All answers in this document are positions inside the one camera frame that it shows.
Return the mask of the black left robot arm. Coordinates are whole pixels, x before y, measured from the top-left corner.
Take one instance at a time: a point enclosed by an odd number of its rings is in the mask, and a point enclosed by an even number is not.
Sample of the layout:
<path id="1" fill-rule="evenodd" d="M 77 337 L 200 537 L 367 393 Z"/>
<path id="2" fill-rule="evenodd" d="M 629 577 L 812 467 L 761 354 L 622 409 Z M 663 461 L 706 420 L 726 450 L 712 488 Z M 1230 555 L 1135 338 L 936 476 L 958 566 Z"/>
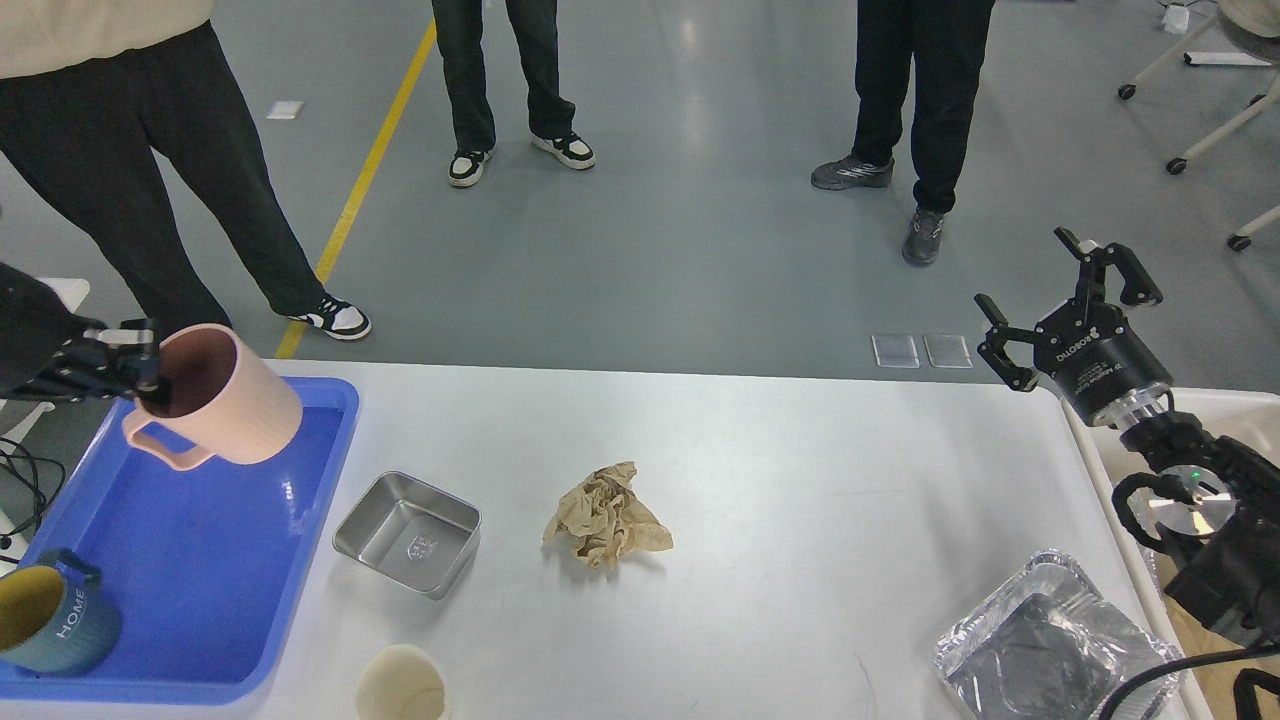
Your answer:
<path id="1" fill-rule="evenodd" d="M 110 327 L 76 315 L 51 287 L 3 264 L 1 396 L 51 404 L 169 404 L 172 383 L 160 370 L 157 329 L 150 318 Z"/>

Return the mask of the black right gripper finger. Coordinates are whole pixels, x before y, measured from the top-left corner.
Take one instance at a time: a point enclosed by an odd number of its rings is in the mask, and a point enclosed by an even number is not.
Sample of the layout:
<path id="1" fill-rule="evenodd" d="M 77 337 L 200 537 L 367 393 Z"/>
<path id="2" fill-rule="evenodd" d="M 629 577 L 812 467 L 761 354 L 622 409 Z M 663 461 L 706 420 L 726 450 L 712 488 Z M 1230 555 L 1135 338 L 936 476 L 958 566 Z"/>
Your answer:
<path id="1" fill-rule="evenodd" d="M 1121 305 L 1155 306 L 1164 301 L 1162 291 L 1128 246 L 1102 246 L 1093 240 L 1080 240 L 1066 227 L 1056 227 L 1053 234 L 1080 265 L 1075 293 L 1068 304 L 1078 319 L 1089 320 L 1093 309 L 1105 305 L 1105 282 L 1110 268 L 1115 268 L 1123 278 Z"/>
<path id="2" fill-rule="evenodd" d="M 1033 391 L 1037 387 L 1039 372 L 1034 366 L 1015 364 L 1006 351 L 1006 345 L 1024 343 L 1039 348 L 1044 345 L 1046 336 L 1033 329 L 1010 325 L 996 302 L 986 293 L 975 293 L 974 301 L 989 323 L 984 340 L 978 345 L 978 354 L 1010 389 L 1016 392 Z"/>

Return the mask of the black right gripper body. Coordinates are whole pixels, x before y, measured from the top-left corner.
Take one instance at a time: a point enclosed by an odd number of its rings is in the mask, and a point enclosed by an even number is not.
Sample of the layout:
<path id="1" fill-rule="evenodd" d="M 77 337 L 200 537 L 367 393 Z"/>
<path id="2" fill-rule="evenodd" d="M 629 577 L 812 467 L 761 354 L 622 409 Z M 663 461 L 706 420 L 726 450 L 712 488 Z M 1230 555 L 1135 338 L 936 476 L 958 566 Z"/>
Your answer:
<path id="1" fill-rule="evenodd" d="M 1107 407 L 1152 388 L 1170 389 L 1172 375 L 1129 327 L 1116 305 L 1062 305 L 1036 324 L 1050 342 L 1036 350 L 1036 368 L 1062 391 L 1091 427 L 1110 425 Z"/>

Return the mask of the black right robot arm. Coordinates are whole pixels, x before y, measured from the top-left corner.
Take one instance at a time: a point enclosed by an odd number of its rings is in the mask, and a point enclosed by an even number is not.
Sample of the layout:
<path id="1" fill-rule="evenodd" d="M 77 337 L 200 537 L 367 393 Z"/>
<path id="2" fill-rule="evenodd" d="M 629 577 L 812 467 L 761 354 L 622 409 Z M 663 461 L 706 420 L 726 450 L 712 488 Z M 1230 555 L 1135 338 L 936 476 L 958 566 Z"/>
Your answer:
<path id="1" fill-rule="evenodd" d="M 1112 488 L 1117 520 L 1138 544 L 1172 560 L 1165 594 L 1235 644 L 1124 682 L 1101 705 L 1101 717 L 1111 719 L 1151 682 L 1277 653 L 1279 471 L 1252 447 L 1176 410 L 1170 373 L 1125 316 L 1126 307 L 1164 299 L 1135 254 L 1064 227 L 1055 236 L 1079 265 L 1074 295 L 1030 329 L 1010 325 L 991 297 L 977 295 L 989 323 L 978 352 L 1018 392 L 1050 378 L 1085 425 L 1116 430 L 1123 447 L 1144 459 L 1144 471 Z"/>

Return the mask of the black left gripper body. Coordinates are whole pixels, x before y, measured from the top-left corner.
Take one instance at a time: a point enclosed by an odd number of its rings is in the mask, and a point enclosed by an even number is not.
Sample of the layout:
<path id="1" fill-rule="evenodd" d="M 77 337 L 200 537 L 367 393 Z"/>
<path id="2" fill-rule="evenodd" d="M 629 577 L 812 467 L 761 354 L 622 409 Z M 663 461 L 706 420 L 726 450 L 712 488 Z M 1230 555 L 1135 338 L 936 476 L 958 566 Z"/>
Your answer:
<path id="1" fill-rule="evenodd" d="M 108 348 L 84 318 L 20 319 L 20 398 L 78 402 L 87 397 L 133 397 L 125 382 L 125 355 L 141 348 Z"/>

